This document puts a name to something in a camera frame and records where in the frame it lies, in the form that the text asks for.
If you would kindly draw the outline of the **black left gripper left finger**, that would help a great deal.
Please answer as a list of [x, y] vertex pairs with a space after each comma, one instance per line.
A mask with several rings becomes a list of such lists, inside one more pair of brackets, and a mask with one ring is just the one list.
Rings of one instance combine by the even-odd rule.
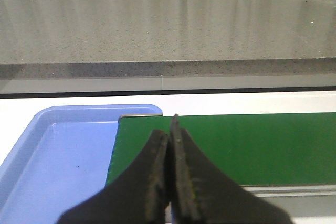
[[108, 186], [67, 210], [58, 223], [164, 223], [168, 135], [152, 131], [134, 161]]

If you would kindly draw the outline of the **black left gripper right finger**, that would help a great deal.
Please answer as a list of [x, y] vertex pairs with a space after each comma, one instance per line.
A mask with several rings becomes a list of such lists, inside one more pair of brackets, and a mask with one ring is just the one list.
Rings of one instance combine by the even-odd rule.
[[170, 124], [172, 210], [177, 223], [290, 223], [281, 208], [221, 172], [174, 115]]

